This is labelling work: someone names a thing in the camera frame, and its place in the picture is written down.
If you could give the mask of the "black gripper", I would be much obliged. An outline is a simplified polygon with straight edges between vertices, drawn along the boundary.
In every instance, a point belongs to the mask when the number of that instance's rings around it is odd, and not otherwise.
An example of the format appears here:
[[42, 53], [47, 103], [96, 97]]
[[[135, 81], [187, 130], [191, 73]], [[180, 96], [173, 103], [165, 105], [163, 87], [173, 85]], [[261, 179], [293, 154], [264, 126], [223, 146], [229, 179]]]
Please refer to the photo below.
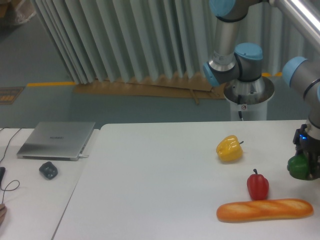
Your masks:
[[307, 129], [308, 125], [304, 123], [295, 132], [295, 155], [303, 153], [306, 156], [309, 166], [307, 180], [316, 180], [320, 178], [320, 140], [310, 136]]

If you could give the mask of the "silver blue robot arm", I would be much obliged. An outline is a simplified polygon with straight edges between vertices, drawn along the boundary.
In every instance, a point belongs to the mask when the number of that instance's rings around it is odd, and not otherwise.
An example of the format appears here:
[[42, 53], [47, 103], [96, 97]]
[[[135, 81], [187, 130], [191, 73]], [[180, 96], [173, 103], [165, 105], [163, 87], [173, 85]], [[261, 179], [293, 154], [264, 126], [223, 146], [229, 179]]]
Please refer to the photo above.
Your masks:
[[[212, 86], [224, 85], [231, 118], [265, 120], [267, 103], [275, 87], [262, 75], [264, 54], [255, 43], [237, 43], [241, 21], [256, 0], [211, 0], [209, 7], [217, 19], [212, 57], [203, 71]], [[295, 155], [288, 160], [289, 174], [299, 180], [320, 177], [320, 63], [302, 56], [289, 60], [282, 69], [286, 84], [310, 106], [304, 124], [295, 131]]]

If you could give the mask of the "person's hand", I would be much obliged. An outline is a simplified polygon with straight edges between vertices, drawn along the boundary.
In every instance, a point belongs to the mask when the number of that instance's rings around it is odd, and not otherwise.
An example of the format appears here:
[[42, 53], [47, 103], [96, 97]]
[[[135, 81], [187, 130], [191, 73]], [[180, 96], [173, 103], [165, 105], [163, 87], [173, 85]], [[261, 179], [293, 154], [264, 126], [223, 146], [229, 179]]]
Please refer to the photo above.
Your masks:
[[7, 213], [7, 207], [5, 204], [1, 204], [0, 205], [0, 225], [2, 225], [2, 223], [4, 222], [4, 219], [6, 217], [6, 213]]

